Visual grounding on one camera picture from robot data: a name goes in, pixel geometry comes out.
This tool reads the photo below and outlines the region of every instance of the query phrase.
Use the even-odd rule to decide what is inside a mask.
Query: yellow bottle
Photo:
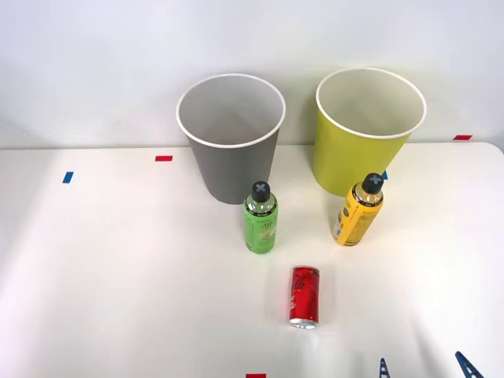
[[[384,203],[383,184],[382,176],[370,173],[350,189],[334,227],[336,242],[342,246],[354,246],[361,241]]]

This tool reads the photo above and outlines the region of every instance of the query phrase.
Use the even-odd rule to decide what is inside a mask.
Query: blue clip
[[[385,362],[385,358],[380,360],[380,378],[391,378],[391,375],[388,373],[387,363]]]
[[[484,378],[480,372],[469,362],[467,358],[464,357],[464,354],[457,352],[455,354],[457,358],[458,364],[464,371],[465,378]]]

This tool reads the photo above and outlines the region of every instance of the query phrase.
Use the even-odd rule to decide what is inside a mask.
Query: cup rim
[[[338,122],[336,122],[335,120],[333,120],[325,112],[324,108],[321,105],[321,100],[320,100],[320,92],[321,92],[321,88],[324,85],[324,83],[326,81],[328,81],[329,79],[331,79],[334,75],[337,75],[337,74],[339,74],[341,72],[345,72],[345,71],[364,71],[364,70],[378,71],[378,72],[386,73],[386,74],[388,74],[390,76],[395,77],[396,79],[401,80],[406,85],[408,85],[408,87],[410,87],[411,89],[413,89],[413,91],[418,95],[418,97],[422,101],[422,106],[424,108],[424,112],[422,113],[422,117],[421,117],[421,119],[418,121],[418,123],[415,126],[413,126],[410,130],[406,130],[405,132],[401,132],[399,134],[393,134],[393,135],[371,135],[371,134],[365,134],[363,132],[356,132],[355,130],[352,130],[351,128],[346,128],[342,124],[339,124]],[[350,134],[354,134],[356,136],[361,136],[361,137],[370,138],[370,139],[397,139],[397,138],[401,138],[401,137],[403,137],[405,135],[409,135],[412,132],[414,132],[418,127],[420,127],[420,125],[424,122],[425,116],[427,115],[427,102],[425,101],[425,97],[422,95],[422,92],[420,92],[420,90],[413,85],[413,83],[411,83],[410,81],[406,80],[404,77],[402,77],[402,76],[400,76],[400,75],[398,75],[396,73],[387,71],[386,69],[377,69],[377,68],[374,68],[374,67],[350,67],[350,68],[347,68],[347,69],[340,69],[338,71],[330,73],[325,78],[323,78],[323,80],[318,84],[317,92],[315,94],[315,99],[317,100],[317,107],[318,107],[318,109],[322,112],[322,114],[324,114],[324,117],[326,117],[336,127],[341,128],[342,130],[344,130],[345,132],[349,132]]]
[[[218,79],[218,78],[221,78],[221,77],[226,77],[226,76],[241,76],[241,77],[246,77],[248,79],[253,79],[253,80],[260,81],[261,83],[266,84],[267,86],[269,86],[270,88],[272,88],[273,91],[275,91],[275,93],[280,98],[280,101],[282,102],[282,116],[280,117],[280,120],[278,121],[278,124],[276,124],[276,126],[271,131],[269,131],[268,133],[264,134],[261,138],[257,138],[257,139],[251,140],[249,142],[240,143],[240,144],[217,144],[217,143],[207,142],[207,141],[205,141],[203,139],[200,139],[200,138],[192,135],[183,126],[182,120],[180,119],[180,105],[182,104],[182,101],[185,99],[185,97],[187,96],[187,94],[191,90],[193,90],[194,88],[196,88],[197,86],[199,86],[199,85],[201,85],[201,84],[203,84],[203,83],[205,83],[207,81],[215,80],[215,79]],[[198,143],[204,144],[205,146],[208,146],[208,147],[225,148],[225,149],[243,148],[243,147],[253,146],[254,144],[258,144],[258,143],[262,142],[263,140],[266,140],[267,138],[269,138],[271,135],[275,134],[279,130],[280,125],[284,122],[285,113],[286,113],[285,99],[284,99],[282,93],[278,90],[278,88],[276,88],[269,81],[261,79],[260,77],[257,77],[257,76],[248,75],[246,73],[223,73],[223,74],[210,76],[210,77],[207,77],[207,78],[205,78],[203,80],[200,80],[197,83],[194,83],[193,85],[191,85],[188,89],[186,89],[186,91],[182,94],[182,96],[180,96],[180,99],[179,99],[179,101],[176,104],[176,121],[179,124],[180,129],[182,129],[183,133],[187,137],[193,139],[194,141],[196,141]]]

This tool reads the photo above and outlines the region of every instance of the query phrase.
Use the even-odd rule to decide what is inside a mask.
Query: bottle
[[[243,201],[245,213],[245,244],[256,254],[265,254],[275,245],[278,202],[265,181],[252,185]]]
[[[370,173],[349,190],[334,227],[336,242],[342,246],[354,246],[361,241],[384,203],[383,184],[382,176]]]

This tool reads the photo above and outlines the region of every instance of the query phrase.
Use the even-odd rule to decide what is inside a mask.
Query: bottle label
[[[268,213],[253,213],[246,206],[245,213],[245,243],[249,250],[256,254],[265,254],[275,245],[276,218],[278,204]]]
[[[375,206],[361,203],[354,197],[354,191],[355,186],[346,196],[333,231],[336,242],[341,245],[353,246],[359,243],[384,203],[383,199]]]

